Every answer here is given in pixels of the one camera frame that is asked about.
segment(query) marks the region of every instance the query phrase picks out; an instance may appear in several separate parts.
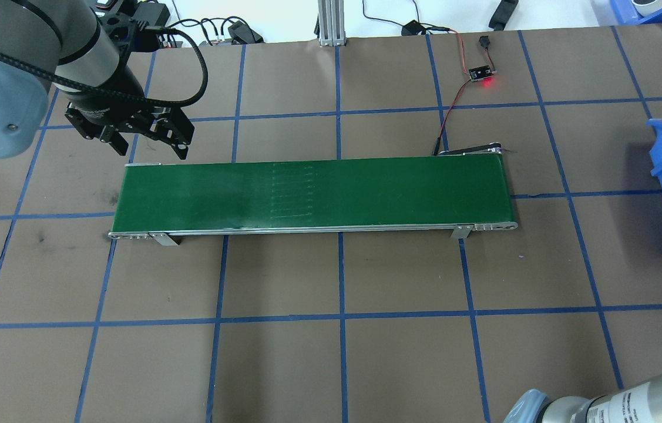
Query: black power adapter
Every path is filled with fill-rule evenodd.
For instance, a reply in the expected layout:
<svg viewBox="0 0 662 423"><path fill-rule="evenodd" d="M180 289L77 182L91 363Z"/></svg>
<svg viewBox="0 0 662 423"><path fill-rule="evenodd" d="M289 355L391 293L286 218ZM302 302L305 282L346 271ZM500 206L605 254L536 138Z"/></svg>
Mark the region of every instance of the black power adapter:
<svg viewBox="0 0 662 423"><path fill-rule="evenodd" d="M253 45L264 42L263 36L253 31L246 23L239 21L229 26L229 36L233 45Z"/></svg>
<svg viewBox="0 0 662 423"><path fill-rule="evenodd" d="M503 31L518 3L519 0L500 0L500 5L495 9L495 13L492 14L488 26L495 31Z"/></svg>

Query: black cable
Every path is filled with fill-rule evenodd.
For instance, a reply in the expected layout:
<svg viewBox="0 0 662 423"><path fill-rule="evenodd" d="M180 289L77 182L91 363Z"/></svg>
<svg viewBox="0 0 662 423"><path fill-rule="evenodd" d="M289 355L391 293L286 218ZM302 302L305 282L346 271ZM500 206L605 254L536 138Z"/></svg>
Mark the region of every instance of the black cable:
<svg viewBox="0 0 662 423"><path fill-rule="evenodd" d="M182 21L182 16L180 16L180 10L177 8L177 2L175 2L174 0L172 0L172 5L174 6L174 11L175 11L175 13L177 13L177 19L179 19L180 21Z"/></svg>
<svg viewBox="0 0 662 423"><path fill-rule="evenodd" d="M419 22L419 6L417 6L417 0L412 0L412 3L414 3L414 11L417 12L417 22Z"/></svg>
<svg viewBox="0 0 662 423"><path fill-rule="evenodd" d="M399 22L389 21L389 19L382 19L382 17L368 16L367 12L365 12L365 0L362 0L362 15L368 19L371 19L372 21L389 22L389 24L398 25L402 28L404 27Z"/></svg>
<svg viewBox="0 0 662 423"><path fill-rule="evenodd" d="M125 102L130 102L138 105L182 108L195 104L197 100L202 98L203 94L205 94L205 89L208 87L208 67L205 64L205 59L203 58L203 54L201 53L200 49L197 48L197 45L194 43L194 40L188 34L178 29L165 28L160 26L160 27L148 28L148 30L162 35L166 35L166 34L180 35L183 38L185 38L185 40L187 40L187 42L190 43L191 46L193 46L192 50L194 50L194 53L197 56L197 61L200 62L200 66L203 72L202 83L200 84L200 88L197 90L197 93L194 94L194 96L186 100L177 100L177 101L146 99L145 97L134 96L133 94L122 93L119 91L112 91L111 89L98 88L97 86L86 85L84 83L79 83L75 80L63 78L59 75L53 74L52 72L48 72L48 70L41 69L35 65L31 65L30 63L23 62L20 59L16 59L14 57L8 56L3 53L0 53L0 62L6 63L24 72L28 72L29 74L35 77L48 80L58 85L67 86L67 88L77 89L78 91L82 91L84 93L96 94L97 96L108 97L111 99L119 99Z"/></svg>
<svg viewBox="0 0 662 423"><path fill-rule="evenodd" d="M207 17L204 17L203 19L200 19L200 21L201 21L203 24L205 24L205 22L209 22L210 25L213 26L213 34L216 35L216 38L219 37L219 30L216 29L216 24L213 23L213 20L212 20L212 19L208 19Z"/></svg>
<svg viewBox="0 0 662 423"><path fill-rule="evenodd" d="M185 25L188 22L194 22L194 25ZM208 32L205 30L205 26L203 25L203 21L197 21L196 19L181 19L180 21L174 22L173 24L167 26L167 28L173 28L177 25L181 25L185 28L192 28L194 26L199 26L200 29L203 31L203 35L205 35L205 41L207 41L208 45L210 45L210 46L213 45L213 43L210 42L210 37L208 37Z"/></svg>
<svg viewBox="0 0 662 423"><path fill-rule="evenodd" d="M245 21L245 19L240 18L239 16L229 16L229 17L216 17L215 19L223 19L224 21L221 22L221 35L224 35L224 25L226 22L231 22L232 24L234 23L234 19L238 19L239 21L242 21L243 24L250 26L250 24Z"/></svg>

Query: black object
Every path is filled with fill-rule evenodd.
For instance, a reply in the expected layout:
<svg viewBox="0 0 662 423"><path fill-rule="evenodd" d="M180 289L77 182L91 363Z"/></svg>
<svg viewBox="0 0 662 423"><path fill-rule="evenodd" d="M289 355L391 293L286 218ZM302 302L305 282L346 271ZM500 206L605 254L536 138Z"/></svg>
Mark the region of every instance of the black object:
<svg viewBox="0 0 662 423"><path fill-rule="evenodd" d="M490 69L490 66L480 66L478 68L473 68L469 70L469 77L473 82L484 80L492 77L492 70Z"/></svg>
<svg viewBox="0 0 662 423"><path fill-rule="evenodd" d="M401 35L424 35L427 29L417 21L411 21L401 27Z"/></svg>
<svg viewBox="0 0 662 423"><path fill-rule="evenodd" d="M445 152L440 152L438 156L462 156L468 155L468 153L477 153L477 152L488 152L488 150L500 149L502 145L500 142L491 142L490 144L478 145L477 147L462 148L459 150L446 150Z"/></svg>
<svg viewBox="0 0 662 423"><path fill-rule="evenodd" d="M233 45L253 45L254 43L264 42L263 37L244 22L231 24L229 26L229 36Z"/></svg>
<svg viewBox="0 0 662 423"><path fill-rule="evenodd" d="M169 21L169 8L160 3L142 2L137 6L132 19L138 22L148 22L148 25L164 26Z"/></svg>
<svg viewBox="0 0 662 423"><path fill-rule="evenodd" d="M492 14L488 26L495 31L503 31L506 24L508 24L508 19L513 14L513 9L516 9L518 3L519 0L500 0L500 5L495 9L495 13Z"/></svg>

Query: electrical wire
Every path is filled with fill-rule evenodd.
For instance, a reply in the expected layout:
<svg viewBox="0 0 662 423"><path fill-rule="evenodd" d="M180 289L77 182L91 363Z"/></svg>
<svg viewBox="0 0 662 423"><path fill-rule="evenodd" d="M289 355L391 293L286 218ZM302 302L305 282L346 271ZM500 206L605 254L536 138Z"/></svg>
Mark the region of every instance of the electrical wire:
<svg viewBox="0 0 662 423"><path fill-rule="evenodd" d="M178 19L179 21L182 21L182 16L180 16L180 10L177 8L177 2L175 2L174 0L172 0L172 5L173 5L173 7L174 7L174 13L177 14L177 19Z"/></svg>
<svg viewBox="0 0 662 423"><path fill-rule="evenodd" d="M194 22L194 25L186 25L189 22ZM208 45L212 46L213 43L210 41L210 37L208 37L208 32L205 29L205 25L203 25L203 21L198 21L197 19L180 19L177 22L174 22L173 24L167 26L167 28L173 28L177 25L181 25L185 28L192 28L194 26L199 26L200 29L203 31L203 35L205 35L205 41L207 41Z"/></svg>
<svg viewBox="0 0 662 423"><path fill-rule="evenodd" d="M362 0L362 15L363 15L364 17L368 18L368 19L371 19L372 21L389 22L389 24L398 25L398 26L400 26L400 27L402 27L402 28L404 27L404 26L401 25L399 22L390 21L390 19L384 19L384 18L382 18L382 17L368 16L367 12L365 11L365 0Z"/></svg>
<svg viewBox="0 0 662 423"><path fill-rule="evenodd" d="M471 83L471 80L466 81L461 88L459 88L459 91L456 93L456 97L453 99L453 102L451 103L451 107L448 108L448 112L446 112L446 116L443 118L443 123L441 123L441 130L438 132L438 137L435 140L435 148L433 148L432 155L436 156L438 155L438 152L441 150L441 139L443 137L443 132L446 130L446 122L448 121L449 115L451 115L451 110L456 106L456 103L459 101L460 98L462 98L462 94L464 94L464 90L467 88L467 86Z"/></svg>
<svg viewBox="0 0 662 423"><path fill-rule="evenodd" d="M490 69L492 72L495 72L495 64L492 62L492 57L490 57L490 50L488 50L488 48L485 48L485 54L487 55L488 62L490 62Z"/></svg>
<svg viewBox="0 0 662 423"><path fill-rule="evenodd" d="M151 32L155 32L159 35L167 35L167 34L180 35L181 37L185 38L185 40L187 40L187 42L190 43L191 46L193 46L192 50L194 50L194 53L197 56L197 61L200 62L203 73L203 79L200 88L197 90L197 93L194 94L194 96L185 100L176 100L176 101L148 99L146 97L140 97L140 96L135 96L133 94L122 93L121 91L114 91L112 89L98 88L97 86L91 86L84 83L79 83L75 80L63 78L59 75L54 74L53 72L48 72L48 70L41 69L35 65L32 65L30 63L24 62L20 59L16 59L15 57L8 56L3 53L0 53L0 62L6 63L24 72L28 72L29 74L35 77L48 80L58 85L67 86L67 88L77 89L78 91L82 91L84 93L96 94L97 96L103 96L111 99L119 99L124 102L129 102L132 104L150 105L150 106L158 106L158 107L177 107L177 108L182 108L195 104L197 100L202 98L203 94L205 94L205 89L208 87L208 67L205 64L205 59L203 58L203 54L201 53L200 49L197 48L196 43L194 43L194 40L188 34L178 29L154 27L154 29L149 28L148 30Z"/></svg>
<svg viewBox="0 0 662 423"><path fill-rule="evenodd" d="M465 75L469 75L469 70L467 70L467 59L464 54L464 38L462 38L462 35L459 34L459 32L456 31L455 29L451 29L451 31L449 32L453 32L456 35L456 37L459 38L459 44L461 45L461 51L462 51L462 70L464 71Z"/></svg>
<svg viewBox="0 0 662 423"><path fill-rule="evenodd" d="M417 22L419 22L419 6L417 6L417 0L412 0L414 3L414 11L417 13Z"/></svg>
<svg viewBox="0 0 662 423"><path fill-rule="evenodd" d="M205 22L209 22L210 25L213 27L213 33L216 34L216 38L219 37L219 30L216 29L216 24L213 23L212 19L208 19L207 17L204 17L203 19L200 19L200 21L205 24Z"/></svg>
<svg viewBox="0 0 662 423"><path fill-rule="evenodd" d="M223 19L224 21L221 22L221 35L224 35L224 25L226 25L226 22L231 22L232 24L234 23L234 19L237 19L238 21L242 21L243 24L250 26L250 24L245 21L245 19L240 18L239 16L229 16L229 17L216 17L215 19Z"/></svg>

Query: metal bracket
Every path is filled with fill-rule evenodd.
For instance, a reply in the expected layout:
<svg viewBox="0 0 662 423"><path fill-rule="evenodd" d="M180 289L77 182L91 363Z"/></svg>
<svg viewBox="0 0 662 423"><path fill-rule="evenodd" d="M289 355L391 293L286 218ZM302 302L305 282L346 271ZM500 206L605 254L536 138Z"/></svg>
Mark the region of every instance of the metal bracket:
<svg viewBox="0 0 662 423"><path fill-rule="evenodd" d="M318 0L318 29L321 46L347 45L344 0Z"/></svg>
<svg viewBox="0 0 662 423"><path fill-rule="evenodd" d="M124 233L124 234L115 234L109 233L109 238L111 239L153 239L157 243L165 247L176 247L182 243L182 236L172 237L169 233L165 232L151 232L151 233Z"/></svg>
<svg viewBox="0 0 662 423"><path fill-rule="evenodd" d="M503 153L503 147L500 142L491 142L490 144L478 145L477 147L461 148L459 150L446 150L438 153L438 156L465 156L474 153Z"/></svg>
<svg viewBox="0 0 662 423"><path fill-rule="evenodd" d="M453 228L451 239L466 239L469 233L474 229L474 225L459 225Z"/></svg>
<svg viewBox="0 0 662 423"><path fill-rule="evenodd" d="M158 232L151 233L151 238L153 238L157 243L165 247L176 247L182 243L182 237L179 236L176 239L169 236L169 233Z"/></svg>
<svg viewBox="0 0 662 423"><path fill-rule="evenodd" d="M495 224L464 224L453 228L451 239L466 239L472 231L483 232L486 230L514 230L519 227L516 222L500 222Z"/></svg>

